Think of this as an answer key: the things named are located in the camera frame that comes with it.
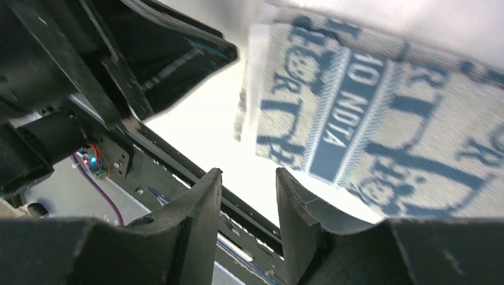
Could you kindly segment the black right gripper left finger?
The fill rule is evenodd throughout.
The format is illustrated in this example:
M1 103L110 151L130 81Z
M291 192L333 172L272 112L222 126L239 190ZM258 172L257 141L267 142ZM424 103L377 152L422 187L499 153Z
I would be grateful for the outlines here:
M127 226L96 218L1 220L2 284L210 284L222 176Z

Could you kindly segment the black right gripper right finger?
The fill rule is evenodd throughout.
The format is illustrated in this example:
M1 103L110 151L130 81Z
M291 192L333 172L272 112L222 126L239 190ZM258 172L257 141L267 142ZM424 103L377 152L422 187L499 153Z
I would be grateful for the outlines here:
M502 218L353 217L276 170L288 284L502 284Z

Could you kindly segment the blue patterned towel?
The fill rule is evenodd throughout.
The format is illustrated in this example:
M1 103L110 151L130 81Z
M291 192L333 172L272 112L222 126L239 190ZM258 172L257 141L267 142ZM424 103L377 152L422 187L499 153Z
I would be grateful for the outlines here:
M503 72L294 7L248 29L234 137L381 216L503 214Z

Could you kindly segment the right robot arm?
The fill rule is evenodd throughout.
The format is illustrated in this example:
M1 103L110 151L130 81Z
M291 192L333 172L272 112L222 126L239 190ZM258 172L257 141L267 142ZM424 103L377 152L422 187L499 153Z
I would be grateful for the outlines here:
M1 2L1 197L70 157L147 214L1 220L2 284L502 284L503 71L363 21L266 4L235 129L275 226L143 123L238 59L155 1Z

